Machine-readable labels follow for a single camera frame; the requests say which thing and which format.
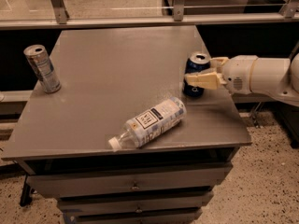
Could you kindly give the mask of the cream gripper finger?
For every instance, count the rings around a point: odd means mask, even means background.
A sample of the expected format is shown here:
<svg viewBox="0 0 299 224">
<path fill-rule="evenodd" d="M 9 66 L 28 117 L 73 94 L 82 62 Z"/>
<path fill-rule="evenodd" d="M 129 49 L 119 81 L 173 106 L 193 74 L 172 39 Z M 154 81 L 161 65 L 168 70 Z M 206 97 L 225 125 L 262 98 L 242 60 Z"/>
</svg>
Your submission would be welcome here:
<svg viewBox="0 0 299 224">
<path fill-rule="evenodd" d="M 228 57 L 214 57 L 210 59 L 210 67 L 221 73 L 222 67 L 229 61 Z"/>
<path fill-rule="evenodd" d="M 217 72 L 210 72 L 204 74 L 190 73 L 186 74 L 184 77 L 188 85 L 208 90 L 216 90 L 221 85 L 227 84 L 222 74 Z"/>
</svg>

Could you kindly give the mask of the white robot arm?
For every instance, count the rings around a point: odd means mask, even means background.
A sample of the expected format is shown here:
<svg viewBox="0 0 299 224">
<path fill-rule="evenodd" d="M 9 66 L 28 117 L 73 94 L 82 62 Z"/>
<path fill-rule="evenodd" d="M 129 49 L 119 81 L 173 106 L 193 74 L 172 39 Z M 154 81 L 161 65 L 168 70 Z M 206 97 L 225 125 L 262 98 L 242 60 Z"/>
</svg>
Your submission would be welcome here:
<svg viewBox="0 0 299 224">
<path fill-rule="evenodd" d="M 289 58 L 259 58 L 238 55 L 216 57 L 211 67 L 185 75 L 194 87 L 216 90 L 223 86 L 230 93 L 262 94 L 282 103 L 299 106 L 298 56 Z"/>
</svg>

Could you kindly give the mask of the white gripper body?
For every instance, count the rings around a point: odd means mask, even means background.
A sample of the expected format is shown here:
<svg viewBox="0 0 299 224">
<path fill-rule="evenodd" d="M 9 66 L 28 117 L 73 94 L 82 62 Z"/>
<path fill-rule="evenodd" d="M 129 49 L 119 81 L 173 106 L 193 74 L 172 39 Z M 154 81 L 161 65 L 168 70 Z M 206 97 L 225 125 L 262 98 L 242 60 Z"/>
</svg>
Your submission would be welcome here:
<svg viewBox="0 0 299 224">
<path fill-rule="evenodd" d="M 238 55 L 229 59 L 222 67 L 222 74 L 226 81 L 225 87 L 230 93 L 250 94 L 249 80 L 255 55 Z"/>
</svg>

